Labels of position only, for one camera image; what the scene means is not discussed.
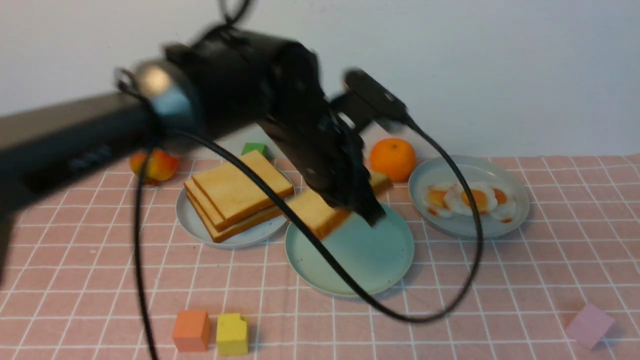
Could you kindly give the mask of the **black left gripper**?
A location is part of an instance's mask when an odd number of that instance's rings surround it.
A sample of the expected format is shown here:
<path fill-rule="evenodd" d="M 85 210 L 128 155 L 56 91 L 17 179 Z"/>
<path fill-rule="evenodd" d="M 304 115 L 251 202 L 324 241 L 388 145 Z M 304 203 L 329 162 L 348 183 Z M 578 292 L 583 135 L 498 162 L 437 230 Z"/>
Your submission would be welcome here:
<path fill-rule="evenodd" d="M 259 125 L 332 208 L 375 227 L 386 212 L 363 165 L 364 142 L 320 84 L 317 55 L 298 41 L 220 26 L 165 59 L 189 80 L 210 137 Z"/>

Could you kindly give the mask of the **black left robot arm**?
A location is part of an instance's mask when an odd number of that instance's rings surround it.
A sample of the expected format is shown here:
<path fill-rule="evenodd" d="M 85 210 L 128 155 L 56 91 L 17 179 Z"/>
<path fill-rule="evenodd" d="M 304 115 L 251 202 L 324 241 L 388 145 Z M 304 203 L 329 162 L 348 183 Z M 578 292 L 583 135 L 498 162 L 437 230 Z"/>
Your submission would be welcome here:
<path fill-rule="evenodd" d="M 144 148 L 194 148 L 258 125 L 330 207 L 375 224 L 360 137 L 406 107 L 361 69 L 329 100 L 317 55 L 294 39 L 217 25 L 124 71 L 130 88 L 1 119 L 1 262 L 18 211 Z"/>

